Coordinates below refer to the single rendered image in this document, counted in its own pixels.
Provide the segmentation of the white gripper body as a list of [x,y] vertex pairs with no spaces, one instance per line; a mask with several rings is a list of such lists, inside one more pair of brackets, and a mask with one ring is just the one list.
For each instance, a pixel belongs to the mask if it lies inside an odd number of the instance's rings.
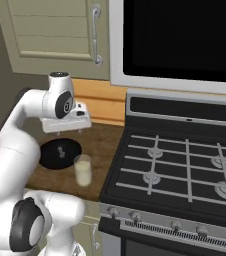
[[91,127],[91,119],[87,113],[82,115],[77,113],[69,114],[63,119],[42,118],[41,123],[45,133],[58,133]]

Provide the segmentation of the black round bowl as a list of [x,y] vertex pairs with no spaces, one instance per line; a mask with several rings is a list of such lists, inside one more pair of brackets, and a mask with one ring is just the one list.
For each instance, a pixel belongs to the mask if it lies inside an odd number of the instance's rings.
[[[65,158],[60,158],[58,147],[65,151]],[[50,170],[60,170],[71,167],[76,156],[82,153],[81,145],[69,138],[58,138],[44,143],[40,147],[41,157],[39,163]]]

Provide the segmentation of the glass of lemonade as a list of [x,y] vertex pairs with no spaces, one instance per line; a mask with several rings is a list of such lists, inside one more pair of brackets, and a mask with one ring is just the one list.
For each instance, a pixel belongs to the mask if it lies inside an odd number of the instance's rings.
[[91,159],[88,155],[78,155],[74,159],[74,169],[76,182],[82,187],[86,187],[92,182]]

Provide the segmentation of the silver stove knob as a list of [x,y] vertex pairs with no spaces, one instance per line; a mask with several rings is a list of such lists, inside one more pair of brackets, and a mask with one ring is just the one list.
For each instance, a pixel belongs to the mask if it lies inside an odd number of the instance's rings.
[[177,220],[172,221],[171,228],[174,232],[178,232],[182,228],[181,222]]
[[109,207],[108,208],[108,212],[109,212],[109,215],[112,217],[112,218],[116,218],[119,216],[119,212],[118,210],[115,208],[115,207]]
[[141,221],[142,217],[141,214],[139,212],[133,211],[130,213],[130,217],[131,219],[135,222],[138,223]]
[[204,225],[198,225],[196,227],[196,232],[199,236],[202,236],[202,237],[208,236],[208,229]]

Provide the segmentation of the beige base cupboard door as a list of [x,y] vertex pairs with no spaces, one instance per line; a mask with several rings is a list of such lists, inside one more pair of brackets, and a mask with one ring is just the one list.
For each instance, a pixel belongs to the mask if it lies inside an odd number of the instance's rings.
[[96,239],[100,243],[100,248],[94,250],[92,243],[93,224],[99,225],[100,221],[99,203],[85,200],[85,206],[86,211],[82,222],[73,228],[74,237],[82,245],[87,256],[103,256],[102,238],[98,230],[96,231]]

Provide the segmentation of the black gas stove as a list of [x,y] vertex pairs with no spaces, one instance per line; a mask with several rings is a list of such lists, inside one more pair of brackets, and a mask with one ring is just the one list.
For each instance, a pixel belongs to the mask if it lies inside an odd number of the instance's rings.
[[103,256],[226,256],[226,97],[128,90],[99,203]]

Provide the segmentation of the white framed microwave oven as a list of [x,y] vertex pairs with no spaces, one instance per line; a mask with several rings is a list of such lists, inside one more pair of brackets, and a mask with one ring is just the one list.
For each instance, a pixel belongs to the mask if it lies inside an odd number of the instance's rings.
[[226,0],[109,0],[110,82],[226,95]]

